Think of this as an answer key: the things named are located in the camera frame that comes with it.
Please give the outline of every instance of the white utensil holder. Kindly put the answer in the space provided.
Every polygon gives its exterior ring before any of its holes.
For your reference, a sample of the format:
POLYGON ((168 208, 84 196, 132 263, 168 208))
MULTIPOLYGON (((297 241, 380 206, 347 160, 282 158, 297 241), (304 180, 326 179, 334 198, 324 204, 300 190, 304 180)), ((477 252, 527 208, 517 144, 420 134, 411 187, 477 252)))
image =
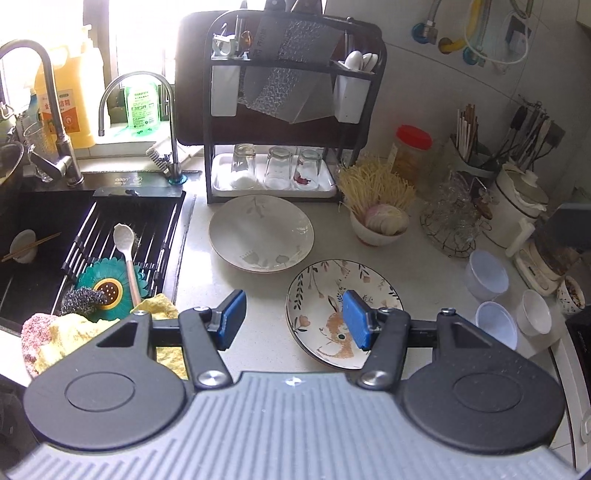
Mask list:
POLYGON ((236 116, 240 67, 212 67, 212 116, 236 116))
POLYGON ((359 123, 370 84, 370 80, 337 76, 333 100, 335 102, 335 117, 339 122, 359 123))

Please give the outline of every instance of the sink drain rack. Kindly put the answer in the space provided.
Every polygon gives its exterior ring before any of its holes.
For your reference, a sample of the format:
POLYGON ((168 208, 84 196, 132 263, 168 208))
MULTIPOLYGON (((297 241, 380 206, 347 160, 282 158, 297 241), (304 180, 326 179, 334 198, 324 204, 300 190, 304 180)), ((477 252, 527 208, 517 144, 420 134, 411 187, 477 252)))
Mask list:
POLYGON ((113 228, 125 223, 137 236, 133 260, 148 282, 149 296, 162 293, 185 192, 169 187, 111 188, 97 190, 94 197, 61 267, 67 279, 76 284, 88 265, 102 258, 123 258, 115 248, 113 228))

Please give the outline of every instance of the red lid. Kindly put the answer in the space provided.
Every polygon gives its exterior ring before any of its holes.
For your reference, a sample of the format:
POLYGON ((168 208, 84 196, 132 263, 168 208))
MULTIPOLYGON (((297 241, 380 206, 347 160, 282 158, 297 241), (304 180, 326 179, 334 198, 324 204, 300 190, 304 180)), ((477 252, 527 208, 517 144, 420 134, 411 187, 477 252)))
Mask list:
POLYGON ((401 125, 396 131, 396 136, 410 147, 419 150, 429 150, 433 145, 433 139, 427 132, 412 125, 401 125))

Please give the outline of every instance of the green bottle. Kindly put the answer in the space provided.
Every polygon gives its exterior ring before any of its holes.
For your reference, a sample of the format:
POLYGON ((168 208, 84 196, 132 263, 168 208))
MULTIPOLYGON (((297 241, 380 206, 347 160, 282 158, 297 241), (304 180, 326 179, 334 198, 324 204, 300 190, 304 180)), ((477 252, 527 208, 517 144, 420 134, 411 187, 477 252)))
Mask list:
POLYGON ((141 82, 125 87, 127 126, 137 135, 154 132, 160 126, 158 87, 141 82))

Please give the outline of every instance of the white countertop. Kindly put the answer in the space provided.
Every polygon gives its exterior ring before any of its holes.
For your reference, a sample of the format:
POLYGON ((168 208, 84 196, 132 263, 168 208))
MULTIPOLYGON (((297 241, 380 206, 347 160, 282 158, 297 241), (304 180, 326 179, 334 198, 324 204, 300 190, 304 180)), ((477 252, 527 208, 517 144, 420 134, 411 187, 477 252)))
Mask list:
MULTIPOLYGON (((357 240, 344 207, 339 211, 331 203, 299 203, 314 226, 315 243, 310 255, 289 270, 254 274, 227 264, 212 249, 207 234, 209 219, 221 205, 207 205, 204 184, 200 192, 184 249, 176 305, 180 311, 198 305, 216 306, 235 288, 246 292, 246 319, 232 347, 221 353, 234 378, 247 370, 330 371, 298 346, 285 319, 285 298, 291 281, 301 269, 320 260, 342 258, 371 267, 392 283, 414 319, 434 320, 442 307, 454 307, 464 318, 474 319, 479 302, 463 282, 467 260, 448 258, 432 246, 418 221, 418 203, 411 211, 409 231, 398 242, 380 248, 367 247, 357 240)), ((514 314, 527 286, 502 249, 484 236, 478 238, 477 244, 504 262, 509 291, 497 301, 514 314)), ((566 332, 554 297, 547 301, 553 318, 550 333, 528 338, 519 332, 517 351, 526 358, 547 349, 566 332)), ((430 349, 411 349, 404 376, 430 361, 430 349)), ((1 330, 0 374, 22 385, 30 382, 20 338, 1 330)))

